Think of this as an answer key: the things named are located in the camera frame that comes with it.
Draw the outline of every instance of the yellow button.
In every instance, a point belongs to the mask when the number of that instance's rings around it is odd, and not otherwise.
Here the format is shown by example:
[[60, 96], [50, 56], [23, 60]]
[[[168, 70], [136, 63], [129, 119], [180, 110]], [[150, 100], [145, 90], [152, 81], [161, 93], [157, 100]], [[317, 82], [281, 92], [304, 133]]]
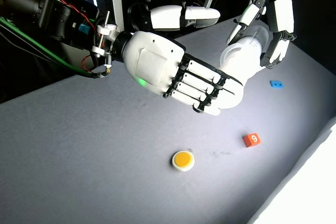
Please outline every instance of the yellow button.
[[192, 155], [188, 152], [180, 152], [175, 156], [174, 162], [178, 167], [188, 167], [193, 161]]

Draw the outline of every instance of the gray table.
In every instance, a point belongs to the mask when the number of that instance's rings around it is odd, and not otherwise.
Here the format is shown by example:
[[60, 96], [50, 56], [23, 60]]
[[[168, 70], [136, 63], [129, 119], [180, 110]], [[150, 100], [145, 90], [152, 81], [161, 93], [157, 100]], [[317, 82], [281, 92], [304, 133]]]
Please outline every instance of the gray table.
[[[178, 41], [218, 66], [233, 25]], [[290, 44], [218, 117], [148, 92], [120, 63], [109, 78], [72, 77], [1, 104], [0, 223], [246, 223], [336, 115], [335, 86]], [[253, 132], [262, 143], [246, 148]], [[170, 161], [186, 149], [196, 164], [183, 173]]]

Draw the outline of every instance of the green cable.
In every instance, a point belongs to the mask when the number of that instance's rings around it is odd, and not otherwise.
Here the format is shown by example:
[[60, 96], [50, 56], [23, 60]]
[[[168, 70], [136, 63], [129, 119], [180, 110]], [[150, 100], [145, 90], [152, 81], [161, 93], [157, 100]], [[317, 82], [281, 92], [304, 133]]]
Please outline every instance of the green cable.
[[81, 74], [84, 74], [84, 75], [87, 75], [87, 76], [94, 76], [95, 75], [94, 73], [88, 73], [88, 72], [85, 72], [84, 70], [78, 69], [78, 68], [70, 65], [69, 63], [67, 63], [63, 59], [59, 58], [56, 54], [54, 54], [53, 52], [51, 52], [50, 50], [48, 50], [47, 48], [45, 48], [44, 46], [42, 46], [39, 42], [37, 42], [33, 38], [29, 37], [24, 32], [22, 32], [21, 30], [19, 30], [17, 27], [13, 26], [11, 23], [9, 23], [8, 21], [6, 21], [3, 17], [0, 17], [0, 22], [3, 23], [4, 25], [6, 25], [11, 30], [13, 30], [14, 32], [16, 32], [17, 34], [21, 35], [23, 38], [29, 40], [31, 43], [33, 43], [34, 45], [36, 45], [38, 48], [40, 48], [41, 50], [43, 50], [47, 54], [49, 54], [52, 58], [54, 58], [60, 64], [62, 64], [64, 66], [72, 69], [75, 72], [78, 72], [78, 73], [81, 73]]

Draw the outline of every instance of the orange cube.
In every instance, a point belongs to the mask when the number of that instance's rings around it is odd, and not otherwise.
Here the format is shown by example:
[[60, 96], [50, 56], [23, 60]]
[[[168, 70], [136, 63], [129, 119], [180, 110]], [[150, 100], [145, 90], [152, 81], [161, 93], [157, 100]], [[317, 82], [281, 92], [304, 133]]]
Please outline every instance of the orange cube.
[[243, 137], [246, 147], [251, 147], [257, 144], [260, 144], [260, 138], [257, 133], [248, 134]]

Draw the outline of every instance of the green indicator light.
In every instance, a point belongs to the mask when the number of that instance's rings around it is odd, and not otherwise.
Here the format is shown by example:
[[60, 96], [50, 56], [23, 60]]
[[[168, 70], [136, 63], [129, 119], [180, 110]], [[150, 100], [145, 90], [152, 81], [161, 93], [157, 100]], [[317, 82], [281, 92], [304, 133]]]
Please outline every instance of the green indicator light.
[[140, 86], [143, 86], [143, 87], [145, 87], [147, 85], [147, 82], [145, 80], [140, 79], [140, 78], [138, 79], [138, 83], [139, 83]]

